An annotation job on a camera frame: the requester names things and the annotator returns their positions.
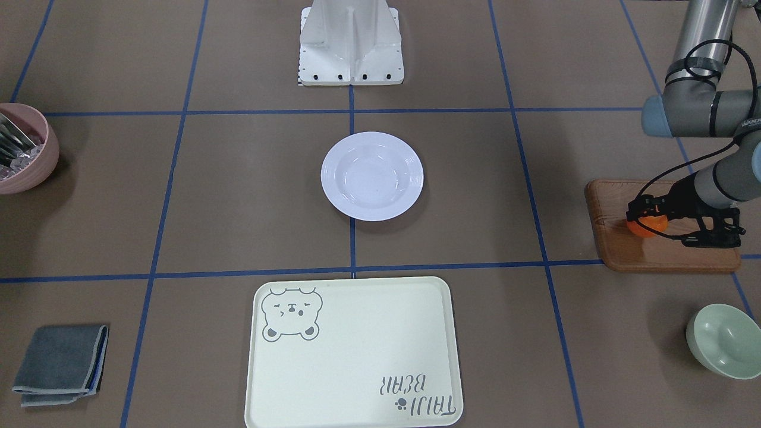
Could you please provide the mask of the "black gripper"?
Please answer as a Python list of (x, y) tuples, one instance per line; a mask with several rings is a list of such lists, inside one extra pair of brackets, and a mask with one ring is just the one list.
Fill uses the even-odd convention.
[(649, 184), (646, 184), (628, 204), (626, 219), (636, 220), (644, 216), (666, 216), (669, 221), (690, 219), (690, 216), (694, 216), (701, 209), (710, 208), (711, 206), (698, 196), (695, 180), (695, 176), (687, 176), (675, 182), (669, 188), (669, 192), (660, 197), (644, 193), (649, 187)]

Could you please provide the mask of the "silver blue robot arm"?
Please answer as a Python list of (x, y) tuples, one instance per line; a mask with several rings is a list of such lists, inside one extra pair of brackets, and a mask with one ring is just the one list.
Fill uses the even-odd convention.
[[(643, 106), (649, 136), (731, 138), (736, 151), (683, 178), (661, 197), (640, 191), (628, 220), (690, 218), (699, 233), (742, 235), (740, 203), (759, 197), (759, 78), (749, 54), (732, 40), (739, 1), (690, 1), (663, 92)], [(720, 90), (731, 55), (742, 57), (749, 90)]]

